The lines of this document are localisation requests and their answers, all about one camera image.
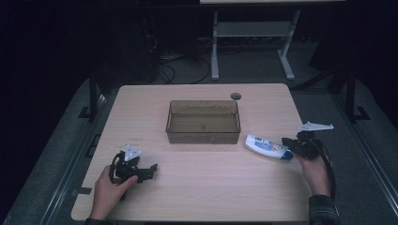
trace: gray floor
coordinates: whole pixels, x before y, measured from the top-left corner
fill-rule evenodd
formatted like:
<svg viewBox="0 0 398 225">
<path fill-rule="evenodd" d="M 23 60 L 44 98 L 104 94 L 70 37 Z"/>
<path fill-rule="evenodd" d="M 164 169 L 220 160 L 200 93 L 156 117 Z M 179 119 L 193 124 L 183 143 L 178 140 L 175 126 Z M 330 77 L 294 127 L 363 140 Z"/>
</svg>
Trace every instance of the gray floor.
<svg viewBox="0 0 398 225">
<path fill-rule="evenodd" d="M 251 48 L 245 52 L 220 54 L 220 80 L 217 83 L 261 82 L 294 86 L 318 74 L 319 71 L 308 66 L 316 43 L 294 42 L 288 58 L 297 77 L 292 82 L 288 81 L 276 54 L 280 44 L 266 41 L 250 43 Z M 202 57 L 209 62 L 209 53 Z M 208 70 L 203 61 L 189 59 L 175 61 L 169 66 L 176 70 L 173 83 L 195 82 Z M 152 84 L 163 83 L 158 77 Z M 214 82 L 207 76 L 199 83 Z M 325 79 L 306 91 L 293 91 L 292 97 L 303 123 L 311 121 L 335 127 L 334 130 L 318 131 L 316 136 L 328 147 L 333 160 L 340 194 L 336 206 L 342 224 L 398 224 L 398 217 L 391 207 L 398 199 L 393 188 L 398 185 L 395 163 L 398 131 L 360 82 L 357 82 L 356 106 L 362 106 L 371 120 L 358 121 L 356 125 L 350 123 L 341 107 L 344 91 L 331 95 L 326 91 L 328 83 L 329 79 Z M 88 119 L 78 118 L 82 107 L 89 105 L 88 82 L 82 84 L 5 224 L 83 224 L 72 220 L 70 211 L 91 160 L 85 154 L 95 149 L 90 145 L 105 126 L 117 90 L 114 88 L 112 93 L 100 99 L 99 114 L 95 121 L 88 123 Z"/>
</svg>

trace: dark background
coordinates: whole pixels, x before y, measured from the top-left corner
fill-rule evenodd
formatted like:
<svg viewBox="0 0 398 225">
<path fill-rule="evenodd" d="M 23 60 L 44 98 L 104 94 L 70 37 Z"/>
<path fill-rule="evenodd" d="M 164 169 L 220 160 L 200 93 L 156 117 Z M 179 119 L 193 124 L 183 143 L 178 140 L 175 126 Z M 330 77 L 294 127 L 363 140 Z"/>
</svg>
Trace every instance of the dark background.
<svg viewBox="0 0 398 225">
<path fill-rule="evenodd" d="M 0 221 L 73 94 L 90 74 L 97 75 L 103 92 L 122 83 L 150 83 L 156 76 L 160 52 L 147 53 L 145 49 L 151 43 L 144 33 L 156 35 L 160 49 L 178 48 L 190 57 L 197 54 L 198 37 L 211 37 L 211 10 L 114 9 L 97 2 L 0 3 Z M 131 2 L 113 1 L 113 6 Z M 233 8 L 221 15 L 227 20 L 278 19 L 285 9 L 265 11 L 237 13 Z M 320 39 L 311 62 L 316 68 L 327 70 L 355 59 L 352 62 L 357 77 L 371 89 L 379 106 L 398 127 L 397 11 L 389 1 L 304 7 L 295 39 Z"/>
</svg>

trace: dark sleeve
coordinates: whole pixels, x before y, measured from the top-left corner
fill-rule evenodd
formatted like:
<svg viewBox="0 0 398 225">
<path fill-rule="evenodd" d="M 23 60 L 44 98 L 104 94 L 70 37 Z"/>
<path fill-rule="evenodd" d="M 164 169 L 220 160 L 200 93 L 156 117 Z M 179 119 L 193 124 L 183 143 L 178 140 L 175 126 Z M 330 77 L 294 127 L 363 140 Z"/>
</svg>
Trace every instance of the dark sleeve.
<svg viewBox="0 0 398 225">
<path fill-rule="evenodd" d="M 84 225 L 114 225 L 112 222 L 108 222 L 105 220 L 98 220 L 93 218 L 88 218 L 85 220 Z"/>
<path fill-rule="evenodd" d="M 340 219 L 333 199 L 326 195 L 313 195 L 310 199 L 310 225 L 339 225 Z"/>
</svg>

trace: person's left hand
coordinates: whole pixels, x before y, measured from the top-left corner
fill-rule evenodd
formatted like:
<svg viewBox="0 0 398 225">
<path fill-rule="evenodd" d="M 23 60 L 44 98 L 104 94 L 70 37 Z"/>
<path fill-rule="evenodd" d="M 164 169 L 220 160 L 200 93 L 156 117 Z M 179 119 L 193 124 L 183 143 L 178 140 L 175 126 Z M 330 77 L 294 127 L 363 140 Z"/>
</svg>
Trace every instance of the person's left hand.
<svg viewBox="0 0 398 225">
<path fill-rule="evenodd" d="M 117 186 L 112 184 L 109 172 L 110 166 L 106 166 L 96 182 L 90 218 L 105 220 L 117 203 L 119 203 L 123 193 L 135 185 L 138 179 L 137 176 L 133 176 L 123 184 Z"/>
</svg>

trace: plaid sleeve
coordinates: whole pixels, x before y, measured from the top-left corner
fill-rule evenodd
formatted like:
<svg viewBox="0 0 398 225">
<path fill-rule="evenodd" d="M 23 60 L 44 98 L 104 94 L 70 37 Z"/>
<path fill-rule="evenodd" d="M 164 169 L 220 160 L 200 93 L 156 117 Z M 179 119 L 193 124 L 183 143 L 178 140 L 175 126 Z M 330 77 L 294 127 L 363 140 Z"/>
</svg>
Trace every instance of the plaid sleeve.
<svg viewBox="0 0 398 225">
<path fill-rule="evenodd" d="M 310 199 L 311 225 L 338 225 L 339 214 L 334 206 L 333 199 L 325 195 L 313 195 Z"/>
</svg>

